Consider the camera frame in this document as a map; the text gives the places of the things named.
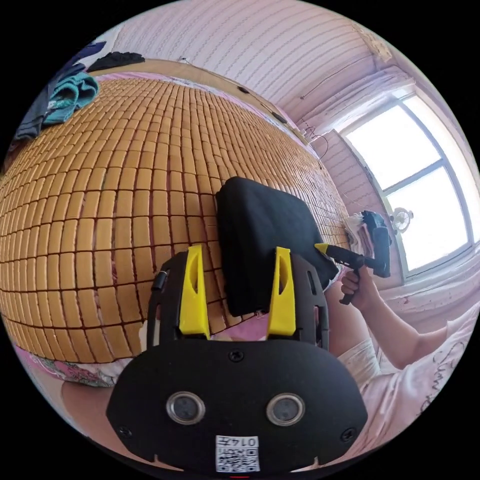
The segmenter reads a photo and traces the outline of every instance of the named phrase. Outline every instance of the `window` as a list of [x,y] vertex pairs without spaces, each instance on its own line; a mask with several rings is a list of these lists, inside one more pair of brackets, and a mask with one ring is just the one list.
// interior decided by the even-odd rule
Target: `window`
[[403,276],[448,262],[480,240],[480,192],[447,127],[418,96],[343,133],[389,214],[414,214],[396,236]]

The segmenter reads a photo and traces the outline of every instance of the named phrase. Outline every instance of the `pink wall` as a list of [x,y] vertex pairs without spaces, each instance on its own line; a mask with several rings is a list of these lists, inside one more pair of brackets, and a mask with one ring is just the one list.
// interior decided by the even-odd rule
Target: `pink wall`
[[350,20],[297,0],[170,3],[126,21],[112,50],[186,57],[252,89],[296,123],[312,105],[376,71]]
[[[321,157],[350,215],[362,210],[377,212],[385,218],[390,227],[384,205],[375,188],[370,183],[362,165],[336,131],[327,133],[324,138],[314,141],[311,146]],[[398,287],[402,284],[402,275],[395,241],[390,247],[390,278],[375,277],[380,290]]]

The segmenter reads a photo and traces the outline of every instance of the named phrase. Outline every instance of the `white shorts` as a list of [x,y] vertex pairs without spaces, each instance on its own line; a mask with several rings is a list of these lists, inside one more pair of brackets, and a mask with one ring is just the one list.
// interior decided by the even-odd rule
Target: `white shorts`
[[338,359],[345,365],[359,388],[368,384],[370,380],[381,373],[371,338],[347,350]]

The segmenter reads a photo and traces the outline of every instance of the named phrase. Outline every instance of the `bed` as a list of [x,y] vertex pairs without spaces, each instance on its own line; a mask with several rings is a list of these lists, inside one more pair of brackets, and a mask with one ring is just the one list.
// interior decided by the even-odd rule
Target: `bed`
[[88,385],[113,385],[140,353],[155,272],[189,245],[203,248],[212,333],[254,315],[226,308],[214,200],[226,179],[301,198],[325,241],[348,246],[332,179],[265,100],[140,65],[98,72],[94,102],[23,146],[0,179],[7,332],[28,363]]

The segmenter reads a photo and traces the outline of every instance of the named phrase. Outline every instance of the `qr code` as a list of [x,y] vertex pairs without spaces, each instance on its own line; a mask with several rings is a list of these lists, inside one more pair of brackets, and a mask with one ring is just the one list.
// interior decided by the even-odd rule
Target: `qr code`
[[224,473],[259,472],[257,436],[216,437],[216,471]]

